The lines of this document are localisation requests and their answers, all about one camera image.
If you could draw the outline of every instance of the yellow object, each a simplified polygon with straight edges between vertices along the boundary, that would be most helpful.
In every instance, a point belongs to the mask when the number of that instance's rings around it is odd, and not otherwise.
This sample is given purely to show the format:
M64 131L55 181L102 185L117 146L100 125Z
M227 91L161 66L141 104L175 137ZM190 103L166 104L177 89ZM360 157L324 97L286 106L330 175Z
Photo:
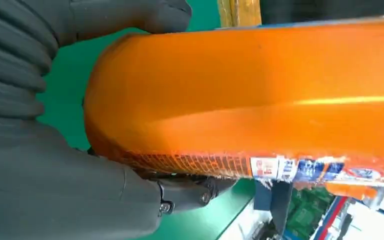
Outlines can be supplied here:
M218 0L221 26L249 27L261 24L260 0Z

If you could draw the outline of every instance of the blue label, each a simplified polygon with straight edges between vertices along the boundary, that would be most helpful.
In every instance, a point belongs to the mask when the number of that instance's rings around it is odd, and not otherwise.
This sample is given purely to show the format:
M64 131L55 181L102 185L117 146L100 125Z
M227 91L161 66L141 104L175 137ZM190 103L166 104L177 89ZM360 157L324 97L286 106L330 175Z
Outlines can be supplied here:
M363 179L378 179L381 177L377 171L367 168L354 168L350 169L350 172L353 173L355 177Z
M296 182L315 182L323 173L325 164L313 159L301 159L298 163L295 178Z
M327 167L326 173L323 176L323 181L333 181L338 176L338 174L342 171L345 164L342 162L332 162Z

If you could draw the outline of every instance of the bottle label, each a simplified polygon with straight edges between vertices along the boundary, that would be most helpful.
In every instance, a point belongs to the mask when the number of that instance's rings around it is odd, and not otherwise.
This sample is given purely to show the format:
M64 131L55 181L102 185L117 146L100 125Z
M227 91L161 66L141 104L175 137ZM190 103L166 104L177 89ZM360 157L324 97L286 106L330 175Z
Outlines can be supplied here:
M318 159L288 159L277 157L251 157L252 175L255 178L275 179L287 182L333 181L344 169L344 163L334 157Z
M278 179L279 159L277 157L251 157L252 175L256 179Z

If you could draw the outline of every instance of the black robotic finger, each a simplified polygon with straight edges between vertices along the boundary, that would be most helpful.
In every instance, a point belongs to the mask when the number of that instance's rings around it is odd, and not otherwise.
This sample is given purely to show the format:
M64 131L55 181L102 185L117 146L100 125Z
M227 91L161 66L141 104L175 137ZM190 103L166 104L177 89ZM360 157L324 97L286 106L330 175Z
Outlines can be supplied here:
M153 34L183 32L192 16L185 0L73 0L70 8L78 41L130 27Z

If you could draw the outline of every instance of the printed label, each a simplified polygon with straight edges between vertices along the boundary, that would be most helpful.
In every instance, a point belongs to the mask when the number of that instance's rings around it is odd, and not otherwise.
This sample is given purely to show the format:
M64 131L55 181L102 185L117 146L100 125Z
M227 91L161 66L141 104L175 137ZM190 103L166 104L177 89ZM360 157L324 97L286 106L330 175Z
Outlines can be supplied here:
M277 157L251 157L252 175L255 178L277 179L279 159Z
M297 165L293 159L287 159L281 157L279 159L279 171L277 174L277 179L291 182L295 175L297 174Z
M382 175L378 171L368 168L348 169L346 173L350 175L350 177L356 177L361 179L375 180L380 179L382 177Z
M310 158L300 159L296 171L296 182L315 182L322 175L325 164Z
M322 181L333 181L344 169L345 164L343 162L331 162L327 167L326 173L323 175Z

